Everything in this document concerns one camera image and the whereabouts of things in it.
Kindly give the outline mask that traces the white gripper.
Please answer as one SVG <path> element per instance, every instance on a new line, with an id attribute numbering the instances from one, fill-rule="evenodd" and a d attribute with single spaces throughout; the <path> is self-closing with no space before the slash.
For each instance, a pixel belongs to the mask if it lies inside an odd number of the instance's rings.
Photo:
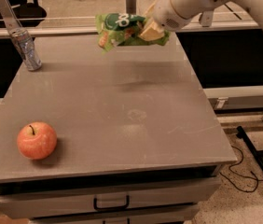
<path id="1" fill-rule="evenodd" d="M 213 11 L 227 0 L 157 0 L 143 14 L 147 19 L 139 37 L 154 41 L 164 37 L 164 29 L 177 32 L 205 11 Z"/>

